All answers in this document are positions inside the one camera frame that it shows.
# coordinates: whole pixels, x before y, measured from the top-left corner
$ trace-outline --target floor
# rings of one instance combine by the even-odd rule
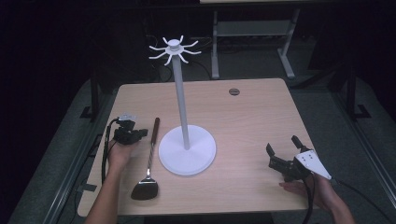
[[[205,42],[210,39],[199,41],[205,46]],[[282,38],[265,38],[260,41],[250,39],[250,44],[246,40],[235,40],[232,44],[222,42],[219,51],[220,79],[280,77],[291,87],[319,72],[307,70],[315,39],[295,39],[291,42],[288,57],[296,78],[287,79],[276,52],[283,41]],[[200,55],[186,57],[186,60],[190,63],[182,65],[184,81],[210,79],[208,48],[203,48]],[[156,81],[173,81],[169,68],[157,65],[157,69],[159,76]],[[330,174],[361,191],[389,217],[389,223],[395,223],[395,192],[389,190],[395,189],[396,124],[375,99],[370,86],[360,79],[357,81],[356,103],[364,105],[371,118],[352,121],[344,109],[345,90],[338,93],[327,90],[330,78],[325,77],[302,90],[290,88],[291,96]],[[81,196],[80,186],[88,177],[98,134],[100,136],[103,133],[117,94],[117,90],[113,94],[100,93],[100,114],[95,122],[90,122],[79,117],[91,103],[90,85],[90,82],[85,83],[70,105],[10,223],[84,221],[76,213]],[[386,218],[356,192],[342,185],[334,188],[349,205],[357,223],[387,223]],[[239,223],[300,223],[304,215],[305,211],[274,212],[270,217],[244,214],[241,215],[244,219]],[[185,223],[191,223],[194,216],[187,218],[190,219]],[[153,223],[150,220],[144,217],[120,217],[119,223]],[[155,223],[166,222],[157,218]],[[211,222],[200,218],[198,223]],[[216,223],[230,222],[224,218],[218,219]],[[316,209],[309,223],[332,223],[332,218]]]

